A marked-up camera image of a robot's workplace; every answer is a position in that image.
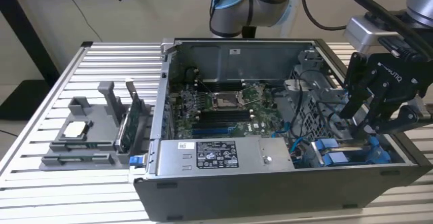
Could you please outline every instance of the warning label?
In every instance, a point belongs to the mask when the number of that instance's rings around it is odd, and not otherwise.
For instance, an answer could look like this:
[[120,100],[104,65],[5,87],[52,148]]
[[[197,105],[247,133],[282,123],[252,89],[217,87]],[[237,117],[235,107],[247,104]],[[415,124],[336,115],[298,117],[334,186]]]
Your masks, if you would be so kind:
[[199,169],[239,167],[236,144],[233,141],[196,143],[196,167]]

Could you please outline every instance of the slotted metal surface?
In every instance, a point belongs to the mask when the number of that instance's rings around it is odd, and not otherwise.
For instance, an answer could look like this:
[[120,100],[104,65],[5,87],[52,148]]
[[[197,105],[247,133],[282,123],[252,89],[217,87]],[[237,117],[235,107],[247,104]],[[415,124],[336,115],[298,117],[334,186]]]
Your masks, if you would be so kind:
[[[330,43],[348,63],[352,47]],[[80,49],[34,117],[0,162],[1,223],[152,223],[128,183],[128,170],[41,172],[40,155],[48,151],[68,115],[69,98],[89,97],[104,104],[97,82],[114,81],[114,93],[128,103],[122,84],[136,81],[147,103],[155,103],[159,44],[94,43]],[[433,161],[433,125],[406,134]],[[390,189],[366,208],[344,211],[204,220],[193,223],[433,223],[433,173],[407,186]]]

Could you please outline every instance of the metal case panel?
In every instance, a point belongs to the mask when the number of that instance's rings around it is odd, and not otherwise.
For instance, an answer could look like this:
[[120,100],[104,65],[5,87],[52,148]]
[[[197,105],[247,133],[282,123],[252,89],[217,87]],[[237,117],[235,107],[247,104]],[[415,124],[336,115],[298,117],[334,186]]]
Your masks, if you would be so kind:
[[364,207],[410,184],[418,167],[346,168],[231,176],[136,179],[152,221],[175,221]]
[[[227,157],[236,161],[233,167],[224,167],[219,163],[215,168],[207,164],[199,167],[200,161],[199,145],[201,142],[233,142],[235,148],[219,151],[217,148],[209,149],[211,159],[217,163],[219,158],[224,161]],[[294,170],[291,158],[287,152],[286,143],[282,138],[220,138],[220,139],[188,139],[188,140],[163,140],[159,146],[157,169],[155,178],[185,177],[185,176],[217,176],[233,174],[251,174]]]

